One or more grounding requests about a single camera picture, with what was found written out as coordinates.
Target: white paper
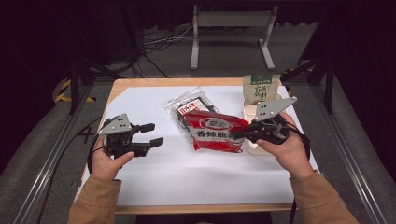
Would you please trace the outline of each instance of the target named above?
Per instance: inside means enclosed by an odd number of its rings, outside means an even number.
[[[122,113],[132,124],[155,123],[155,130],[137,133],[134,142],[163,137],[163,144],[147,157],[133,158],[119,171],[122,187],[118,206],[239,203],[291,203],[289,173],[272,156],[254,156],[200,149],[182,136],[163,105],[195,87],[129,88],[106,108],[105,120]],[[203,87],[222,114],[243,118],[242,86]],[[284,87],[279,94],[287,97]],[[301,130],[292,106],[287,112]],[[314,169],[318,169],[311,155]]]

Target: human hand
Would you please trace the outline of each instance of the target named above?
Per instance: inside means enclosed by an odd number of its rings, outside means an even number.
[[[134,157],[134,153],[128,152],[112,160],[108,155],[108,151],[104,149],[104,139],[103,136],[99,136],[93,148],[92,175],[105,180],[114,180],[119,169]]]
[[[286,113],[281,112],[280,116],[282,116],[286,122],[294,126],[296,125],[291,116]],[[297,133],[289,131],[289,138],[281,145],[272,144],[262,139],[257,140],[256,143],[264,150],[273,154],[279,164],[285,170],[289,171],[292,178],[303,178],[314,173],[306,157],[303,140]]]

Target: person's left hand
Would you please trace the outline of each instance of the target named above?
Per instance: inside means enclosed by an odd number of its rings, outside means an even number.
[[[104,149],[104,137],[99,136],[92,155],[92,175],[105,180],[114,180],[119,169],[134,157],[133,152],[128,152],[112,160]]]

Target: aluminum rail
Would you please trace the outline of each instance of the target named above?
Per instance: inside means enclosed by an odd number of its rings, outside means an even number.
[[[82,87],[81,95],[78,99],[80,104],[76,108],[76,111],[73,113],[73,115],[69,115],[66,122],[64,123],[61,133],[59,134],[58,139],[52,147],[52,150],[49,153],[46,162],[41,168],[41,171],[38,173],[37,178],[35,179],[35,183],[33,184],[28,196],[26,197],[20,212],[14,219],[14,224],[28,223],[29,218],[34,211],[35,206],[37,205],[44,188],[47,186],[47,183],[49,182],[50,177],[54,172],[57,160],[59,160],[62,156],[62,151],[64,150],[64,147],[66,147],[67,139],[69,137],[73,124],[75,123],[78,114],[84,105],[85,99],[89,97],[91,89],[92,86]]]
[[[341,134],[341,130],[338,127],[335,118],[332,115],[328,114],[326,106],[322,103],[323,94],[320,90],[320,87],[319,86],[310,86],[310,87],[312,92],[314,93],[314,96],[316,97],[316,100],[318,101],[318,104],[320,105],[321,111],[325,115],[326,120],[332,129],[332,135],[335,137],[335,140],[337,141],[339,153],[341,154],[343,162],[346,165],[346,168],[352,178],[352,181],[355,184],[355,187],[359,195],[361,196],[361,200],[363,201],[363,204],[366,207],[370,219],[372,220],[373,223],[381,223],[381,224],[388,223],[385,220],[377,202],[375,201],[374,195],[370,191],[367,181],[364,175],[362,174],[358,164],[356,163],[353,154],[350,151],[350,148],[347,144],[346,139]]]

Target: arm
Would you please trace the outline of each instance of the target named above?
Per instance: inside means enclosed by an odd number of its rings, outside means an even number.
[[[114,211],[119,198],[121,182],[116,180],[119,169],[134,157],[127,153],[111,160],[99,138],[93,152],[92,173],[82,187],[69,212],[69,223],[114,223]]]
[[[289,115],[281,113],[281,116],[286,122],[295,125]],[[282,145],[261,139],[257,144],[272,153],[290,173],[291,187],[305,223],[358,223],[332,185],[313,170],[300,136],[289,133],[288,140]]]

